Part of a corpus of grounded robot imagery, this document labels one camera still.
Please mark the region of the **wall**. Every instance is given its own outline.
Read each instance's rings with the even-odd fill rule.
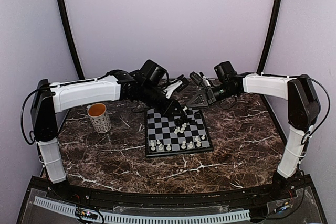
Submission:
[[[266,73],[302,74],[320,81],[336,101],[336,0],[282,0],[275,37]],[[322,105],[320,119],[327,107],[326,96],[316,86]],[[287,104],[269,99],[283,128],[288,132]],[[325,124],[316,131],[303,169],[317,187],[330,223],[336,220],[336,130],[335,106]]]
[[[151,58],[171,76],[230,60],[256,71],[274,0],[66,0],[84,73],[132,71]]]
[[[41,171],[36,147],[20,133],[23,100],[40,79],[77,76],[56,0],[0,0],[0,10],[0,222],[15,223],[30,177]]]

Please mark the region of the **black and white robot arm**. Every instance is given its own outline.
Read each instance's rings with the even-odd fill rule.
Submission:
[[[309,77],[298,78],[237,74],[230,62],[215,67],[221,85],[212,86],[202,75],[191,73],[191,79],[202,87],[187,104],[207,107],[241,93],[264,94],[288,100],[289,136],[282,160],[273,176],[273,195],[277,197],[286,180],[293,176],[308,147],[308,138],[320,113],[320,103]]]
[[[160,87],[159,81],[165,73],[165,69],[148,60],[140,70],[130,73],[113,70],[100,78],[74,82],[40,81],[32,104],[31,119],[40,161],[50,181],[55,184],[66,180],[58,147],[56,113],[90,103],[128,99],[142,101],[163,116],[186,118],[179,102],[171,95],[184,89],[188,81],[180,76],[168,86]]]

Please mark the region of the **white cup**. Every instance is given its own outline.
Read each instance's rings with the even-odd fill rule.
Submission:
[[[111,127],[111,120],[106,111],[106,106],[102,103],[96,103],[93,105],[87,106],[88,116],[91,120],[91,123],[98,133],[106,133]]]

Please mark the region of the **black vertical post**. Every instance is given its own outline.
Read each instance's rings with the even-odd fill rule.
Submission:
[[[58,3],[58,8],[59,8],[59,13],[60,13],[61,19],[62,19],[64,33],[65,33],[65,36],[67,38],[68,46],[69,46],[69,49],[70,49],[72,61],[74,62],[73,64],[75,65],[75,69],[76,69],[78,78],[80,80],[83,80],[83,79],[85,79],[85,77],[84,77],[82,67],[80,65],[80,61],[79,61],[78,54],[77,54],[77,51],[76,51],[74,39],[72,37],[72,33],[71,33],[71,29],[70,29],[70,23],[69,23],[69,19],[68,19],[68,14],[67,14],[67,10],[66,10],[66,7],[65,7],[65,2],[64,2],[64,0],[57,0],[57,3]]]
[[[269,49],[271,47],[272,40],[273,40],[275,26],[277,24],[277,19],[278,19],[279,10],[280,10],[280,3],[281,3],[281,0],[274,0],[271,19],[269,21],[268,31],[266,35],[266,40],[265,40],[263,52],[260,57],[259,66],[257,69],[258,74],[263,72],[265,65],[266,65],[267,57],[269,54]]]

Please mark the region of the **brown marble surface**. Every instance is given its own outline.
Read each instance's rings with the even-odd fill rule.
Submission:
[[[175,94],[185,103],[197,87]],[[145,158],[144,115],[135,102],[105,102],[112,121],[94,131],[86,107],[73,108],[59,135],[70,183],[130,193],[204,193],[271,183],[283,143],[258,95],[204,109],[213,152]]]

